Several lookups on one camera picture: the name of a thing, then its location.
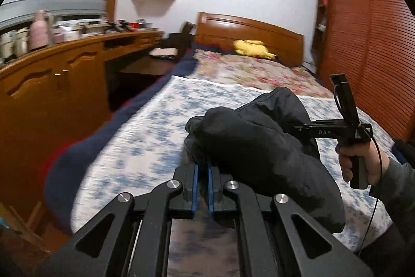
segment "human hand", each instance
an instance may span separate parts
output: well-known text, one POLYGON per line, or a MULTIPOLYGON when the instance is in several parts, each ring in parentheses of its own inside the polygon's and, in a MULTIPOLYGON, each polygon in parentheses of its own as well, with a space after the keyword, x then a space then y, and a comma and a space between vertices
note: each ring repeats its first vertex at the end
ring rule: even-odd
MULTIPOLYGON (((382 170, 383 173, 389 167, 389 157, 382 151, 382 170)), ((351 160, 352 156, 364 157, 366 169, 367 169, 367 182, 370 185, 375 185, 379 182, 381 176, 381 166, 379 162, 379 155, 373 141, 367 143, 354 144, 352 146, 343 146, 339 144, 336 146, 336 153, 339 154, 339 163, 342 169, 343 180, 349 182, 353 177, 351 172, 351 160)))

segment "floral blanket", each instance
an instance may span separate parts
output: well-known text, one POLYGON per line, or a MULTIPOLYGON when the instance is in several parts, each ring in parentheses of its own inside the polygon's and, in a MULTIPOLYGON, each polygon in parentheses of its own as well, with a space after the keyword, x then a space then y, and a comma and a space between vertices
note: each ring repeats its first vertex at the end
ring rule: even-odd
POLYGON ((272 91, 287 87, 296 95, 331 98, 333 94, 321 86, 304 68, 289 68, 275 61, 247 56, 223 55, 197 50, 198 67, 188 76, 220 84, 240 84, 272 91))
MULTIPOLYGON (((117 194, 150 192, 172 178, 181 165, 186 122, 217 106, 238 108, 266 91, 240 85, 222 85, 204 80, 172 77, 169 83, 121 126, 89 167, 82 181, 71 215, 74 231, 81 228, 117 194)), ((341 118, 333 99, 299 96, 310 118, 341 118)), ((381 149, 391 155, 391 137, 368 115, 381 149)), ((321 161, 342 193, 346 226, 334 236, 356 251, 366 231, 375 199, 369 189, 353 190, 342 179, 335 153, 336 140, 317 139, 321 161)), ((196 219, 174 220, 169 252, 168 276, 239 276, 235 231, 215 223, 200 199, 196 219)), ((379 202, 366 244, 373 242, 391 225, 379 202)))

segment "silver screw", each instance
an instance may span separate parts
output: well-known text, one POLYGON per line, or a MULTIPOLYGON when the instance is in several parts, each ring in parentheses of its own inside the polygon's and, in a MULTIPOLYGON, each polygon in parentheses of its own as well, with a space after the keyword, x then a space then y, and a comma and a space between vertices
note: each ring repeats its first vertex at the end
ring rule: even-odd
POLYGON ((227 181, 226 188, 232 189, 232 190, 233 189, 238 189, 239 188, 239 183, 238 183, 238 181, 234 181, 234 180, 227 181))
POLYGON ((128 202, 130 198, 131 198, 131 195, 128 193, 121 193, 117 197, 119 202, 128 202))
POLYGON ((171 189, 175 189, 177 187, 179 187, 180 182, 177 180, 170 180, 169 182, 167 182, 167 187, 171 188, 171 189))
POLYGON ((275 195, 275 201, 278 203, 284 204, 288 202, 288 196, 286 194, 277 194, 275 195))

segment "black cable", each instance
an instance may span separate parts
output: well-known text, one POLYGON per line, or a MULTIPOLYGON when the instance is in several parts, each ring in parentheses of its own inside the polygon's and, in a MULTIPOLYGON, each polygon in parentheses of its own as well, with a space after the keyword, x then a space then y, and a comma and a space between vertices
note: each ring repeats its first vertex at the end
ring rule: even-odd
MULTIPOLYGON (((342 115, 343 119, 346 121, 346 123, 348 123, 348 124, 350 124, 350 125, 352 125, 352 126, 353 126, 353 124, 352 124, 350 121, 348 121, 348 120, 347 120, 347 118, 345 117, 344 111, 343 111, 342 107, 341 107, 341 106, 340 106, 340 104, 339 104, 339 100, 338 100, 338 98, 337 98, 337 86, 335 86, 335 88, 334 88, 334 90, 333 90, 333 96, 334 96, 334 99, 335 99, 335 103, 336 103, 337 109, 339 110, 339 112, 340 112, 340 114, 342 115)), ((379 149, 378 143, 376 142, 376 140, 375 140, 375 138, 374 138, 374 137, 371 137, 371 136, 370 136, 370 134, 368 133, 368 131, 367 131, 365 128, 363 128, 363 127, 362 127, 362 126, 360 126, 360 125, 359 125, 359 126, 354 126, 354 127, 355 127, 355 128, 357 128, 357 129, 359 129, 361 132, 366 133, 366 134, 367 134, 367 136, 368 136, 371 140, 373 140, 373 143, 374 143, 374 144, 375 144, 375 146, 376 146, 376 150, 378 151, 378 156, 379 156, 379 164, 380 164, 380 166, 381 166, 381 174, 380 174, 380 176, 379 176, 379 195, 381 195, 381 194, 382 194, 382 174, 383 174, 383 166, 382 166, 382 156, 381 156, 381 151, 380 151, 380 149, 379 149)), ((365 239, 366 239, 367 233, 369 232, 370 226, 372 225, 372 220, 373 220, 373 217, 375 216, 375 211, 376 211, 376 207, 377 207, 377 205, 378 205, 378 201, 379 201, 379 198, 376 198, 375 206, 373 207, 372 216, 370 217, 370 221, 369 221, 369 224, 368 224, 368 226, 367 226, 366 233, 364 234, 364 237, 363 237, 363 240, 362 240, 362 244, 360 245, 360 249, 359 249, 359 251, 358 251, 357 257, 360 257, 360 254, 362 253, 363 244, 364 244, 364 241, 365 241, 365 239)))

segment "stuffed animal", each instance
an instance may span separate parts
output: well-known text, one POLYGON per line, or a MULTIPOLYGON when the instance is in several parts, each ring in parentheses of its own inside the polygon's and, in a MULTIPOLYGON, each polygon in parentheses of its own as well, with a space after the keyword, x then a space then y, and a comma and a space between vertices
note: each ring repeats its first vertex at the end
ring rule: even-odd
POLYGON ((235 52, 243 56, 275 59, 275 54, 269 53, 268 48, 259 40, 235 40, 235 52))

